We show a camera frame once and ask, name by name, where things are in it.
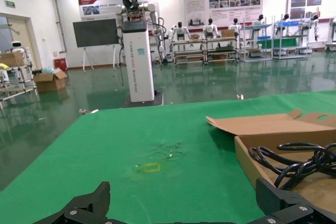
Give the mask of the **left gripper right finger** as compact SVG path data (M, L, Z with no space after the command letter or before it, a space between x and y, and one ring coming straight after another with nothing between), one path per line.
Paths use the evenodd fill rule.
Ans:
M321 209L296 192L274 187L264 178L256 180L256 202L264 217L252 223L335 223L335 214Z

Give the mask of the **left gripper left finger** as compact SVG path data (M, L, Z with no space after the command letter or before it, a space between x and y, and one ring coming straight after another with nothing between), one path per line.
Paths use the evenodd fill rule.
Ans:
M74 197L60 211L37 223L104 223L110 207L110 183L101 182L91 193Z

